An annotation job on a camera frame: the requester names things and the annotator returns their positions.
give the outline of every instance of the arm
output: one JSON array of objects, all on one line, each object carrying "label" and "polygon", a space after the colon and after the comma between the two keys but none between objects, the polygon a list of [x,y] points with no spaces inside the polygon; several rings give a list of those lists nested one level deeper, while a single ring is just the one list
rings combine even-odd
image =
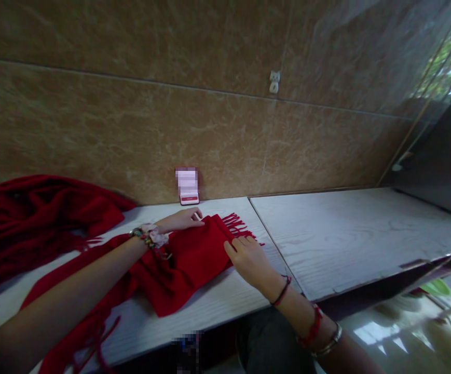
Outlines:
[{"label": "arm", "polygon": [[[194,213],[181,210],[156,225],[159,232],[204,225]],[[0,372],[13,368],[28,373],[108,293],[147,251],[146,244],[133,237],[91,263],[33,301],[0,326]]]},{"label": "arm", "polygon": [[[232,244],[234,247],[225,242],[224,247],[237,272],[250,285],[258,289],[268,301],[274,302],[286,285],[286,280],[268,263],[265,253],[255,239],[250,236],[248,238],[240,237],[234,239]],[[306,298],[288,286],[277,309],[288,320],[298,336],[308,335],[315,321],[315,310]],[[309,348],[313,351],[321,350],[329,343],[335,331],[336,324],[327,315],[324,315],[319,333]],[[384,373],[369,355],[345,333],[336,347],[318,361],[327,374]]]}]

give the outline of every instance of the bracelet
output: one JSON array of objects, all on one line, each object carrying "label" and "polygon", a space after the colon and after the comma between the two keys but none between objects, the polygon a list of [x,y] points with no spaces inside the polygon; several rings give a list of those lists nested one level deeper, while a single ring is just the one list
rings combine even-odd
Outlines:
[{"label": "bracelet", "polygon": [[286,291],[287,291],[287,289],[289,287],[289,284],[291,283],[291,277],[289,275],[282,275],[282,276],[284,278],[286,278],[286,285],[282,289],[282,292],[279,295],[279,297],[277,298],[277,300],[274,301],[273,303],[270,303],[270,305],[272,305],[272,306],[279,306],[279,304],[281,303],[282,299],[284,299],[284,295],[286,294]]},{"label": "bracelet", "polygon": [[333,337],[331,338],[331,341],[329,342],[328,345],[326,345],[323,349],[321,349],[320,351],[317,352],[312,352],[312,357],[313,358],[320,358],[325,356],[326,354],[328,354],[330,351],[332,351],[334,349],[334,347],[336,346],[336,344],[339,342],[339,340],[341,339],[341,334],[343,334],[343,329],[341,328],[341,325],[336,322],[336,326],[338,327],[338,329],[336,330],[336,332],[334,333]]},{"label": "bracelet", "polygon": [[319,334],[320,329],[320,323],[323,319],[322,311],[320,310],[319,306],[317,304],[313,304],[313,308],[315,309],[315,321],[313,322],[312,327],[310,328],[310,332],[308,335],[304,338],[298,338],[298,342],[306,348],[310,345],[312,340],[314,340],[317,335]]},{"label": "bracelet", "polygon": [[137,236],[162,260],[169,260],[172,254],[161,251],[161,247],[168,243],[168,237],[158,232],[158,226],[145,223],[129,232],[130,237]]}]

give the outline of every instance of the hand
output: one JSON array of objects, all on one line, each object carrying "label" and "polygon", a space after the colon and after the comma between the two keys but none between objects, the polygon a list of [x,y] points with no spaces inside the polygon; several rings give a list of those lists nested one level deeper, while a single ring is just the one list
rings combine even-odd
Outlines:
[{"label": "hand", "polygon": [[252,236],[240,236],[232,241],[232,246],[229,242],[224,243],[239,275],[270,302],[275,301],[284,288],[285,280],[270,265],[260,244]]},{"label": "hand", "polygon": [[172,231],[204,226],[204,222],[197,219],[194,213],[197,213],[199,218],[203,218],[203,213],[201,213],[199,208],[184,209],[159,220],[155,225],[158,226],[160,234],[168,234]]}]

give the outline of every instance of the red scarf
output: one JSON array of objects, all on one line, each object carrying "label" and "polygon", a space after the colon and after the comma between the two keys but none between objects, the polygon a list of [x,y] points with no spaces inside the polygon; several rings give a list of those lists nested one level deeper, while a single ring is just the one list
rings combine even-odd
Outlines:
[{"label": "red scarf", "polygon": [[[130,298],[136,289],[141,289],[159,317],[172,314],[200,287],[232,266],[223,243],[232,241],[235,236],[251,235],[251,232],[243,231],[245,227],[238,228],[244,223],[236,214],[223,220],[218,215],[207,216],[203,222],[206,223],[204,226],[170,235],[169,243],[163,248],[166,253],[172,254],[169,261],[160,260],[152,251],[146,252],[84,320],[47,354],[40,373],[62,374],[68,364],[73,364],[75,372],[79,372],[94,353],[97,353],[101,366],[109,370],[101,354],[101,344],[119,321],[117,319],[115,325],[105,333],[104,321],[110,315],[111,308]],[[116,236],[47,274],[34,285],[21,309],[127,239],[127,234]],[[76,365],[74,353],[86,348],[86,342],[92,338],[94,343],[90,345],[94,349],[91,355],[82,365]]]},{"label": "red scarf", "polygon": [[[36,175],[0,184],[0,284],[82,249],[124,219],[135,204],[74,179]],[[87,238],[71,234],[84,229]]]}]

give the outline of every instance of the green object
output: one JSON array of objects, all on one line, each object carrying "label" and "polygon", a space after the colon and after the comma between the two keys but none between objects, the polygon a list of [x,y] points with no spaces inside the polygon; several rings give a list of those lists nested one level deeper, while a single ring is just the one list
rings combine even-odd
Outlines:
[{"label": "green object", "polygon": [[435,279],[430,283],[421,286],[423,291],[434,296],[451,296],[451,289],[441,279]]}]

